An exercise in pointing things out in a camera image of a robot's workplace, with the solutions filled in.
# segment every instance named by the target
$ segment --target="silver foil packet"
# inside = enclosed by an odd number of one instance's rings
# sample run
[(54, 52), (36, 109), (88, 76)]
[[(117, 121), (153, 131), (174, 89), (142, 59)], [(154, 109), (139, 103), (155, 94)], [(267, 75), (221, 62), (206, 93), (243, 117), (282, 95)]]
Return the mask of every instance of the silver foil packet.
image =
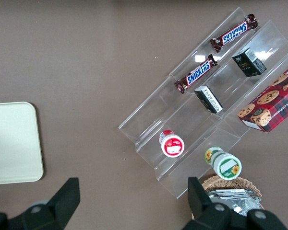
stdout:
[(240, 215), (247, 216), (248, 211), (260, 209), (260, 198), (252, 190), (218, 189), (208, 193), (212, 202), (222, 203)]

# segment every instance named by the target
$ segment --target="small black box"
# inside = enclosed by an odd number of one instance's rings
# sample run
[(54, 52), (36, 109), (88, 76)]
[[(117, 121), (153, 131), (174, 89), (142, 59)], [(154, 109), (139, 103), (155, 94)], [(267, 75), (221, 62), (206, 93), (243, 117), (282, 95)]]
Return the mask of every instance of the small black box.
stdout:
[(194, 92), (209, 112), (217, 114), (223, 109), (223, 106), (208, 86), (200, 86)]
[(235, 54), (232, 59), (247, 77), (260, 75), (267, 69), (250, 48)]

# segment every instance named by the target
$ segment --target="acrylic shelf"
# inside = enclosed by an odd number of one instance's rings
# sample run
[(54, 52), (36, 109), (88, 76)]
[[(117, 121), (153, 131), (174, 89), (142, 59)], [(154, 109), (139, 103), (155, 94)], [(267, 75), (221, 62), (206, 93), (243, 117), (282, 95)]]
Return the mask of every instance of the acrylic shelf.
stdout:
[[(119, 126), (135, 144), (137, 153), (154, 168), (157, 180), (176, 198), (187, 190), (188, 177), (200, 178), (211, 168), (204, 160), (208, 148), (219, 146), (230, 151), (250, 129), (239, 120), (237, 113), (247, 98), (257, 96), (255, 89), (265, 85), (270, 75), (277, 78), (272, 74), (274, 66), (288, 53), (288, 41), (269, 21), (237, 37), (217, 54), (210, 39), (239, 24), (246, 15), (237, 8)], [(266, 66), (262, 75), (247, 78), (231, 58), (246, 48), (251, 48)], [(174, 82), (211, 53), (219, 65), (181, 94)], [(194, 94), (194, 89), (201, 85), (209, 86), (223, 105), (218, 114), (208, 112)], [(159, 135), (166, 129), (173, 130), (185, 142), (185, 150), (177, 158), (169, 158), (161, 150)]]

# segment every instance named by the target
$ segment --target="red label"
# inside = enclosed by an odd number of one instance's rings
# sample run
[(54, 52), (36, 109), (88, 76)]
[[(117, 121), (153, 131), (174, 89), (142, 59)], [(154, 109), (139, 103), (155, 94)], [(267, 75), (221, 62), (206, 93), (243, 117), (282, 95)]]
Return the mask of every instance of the red label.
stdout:
[(181, 153), (182, 143), (177, 138), (171, 138), (164, 144), (164, 150), (170, 156), (176, 156)]
[(170, 135), (170, 134), (174, 134), (174, 132), (172, 130), (169, 130), (169, 129), (168, 130), (164, 130), (163, 133), (164, 133), (165, 136)]

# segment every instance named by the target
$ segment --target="yellow flower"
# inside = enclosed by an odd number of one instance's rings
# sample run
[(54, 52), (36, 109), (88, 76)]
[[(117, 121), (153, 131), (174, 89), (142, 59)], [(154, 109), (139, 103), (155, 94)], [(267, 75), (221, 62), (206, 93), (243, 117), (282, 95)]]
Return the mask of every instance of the yellow flower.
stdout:
[(207, 150), (206, 153), (205, 153), (205, 157), (206, 157), (207, 161), (209, 161), (209, 162), (210, 162), (211, 155), (212, 155), (212, 151), (211, 150)]
[(232, 167), (231, 172), (236, 175), (239, 172), (239, 166), (236, 165), (236, 166)]

